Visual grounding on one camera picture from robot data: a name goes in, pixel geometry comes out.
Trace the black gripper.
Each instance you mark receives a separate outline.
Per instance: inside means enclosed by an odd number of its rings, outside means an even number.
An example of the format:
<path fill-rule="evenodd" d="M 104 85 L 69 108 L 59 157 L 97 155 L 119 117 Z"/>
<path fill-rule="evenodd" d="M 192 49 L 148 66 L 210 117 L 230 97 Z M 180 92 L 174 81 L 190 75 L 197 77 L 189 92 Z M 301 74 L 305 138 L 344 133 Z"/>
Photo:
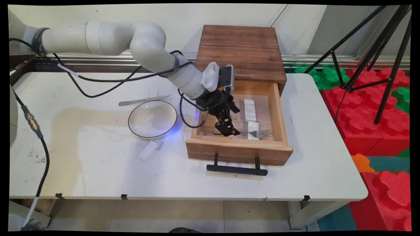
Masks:
<path fill-rule="evenodd" d="M 240 132 L 234 127 L 229 110 L 239 113 L 240 109 L 235 105 L 234 97 L 231 95 L 231 88 L 224 90 L 216 89 L 207 92 L 196 99 L 196 104 L 210 115 L 217 116 L 215 128 L 224 136 L 237 136 Z"/>

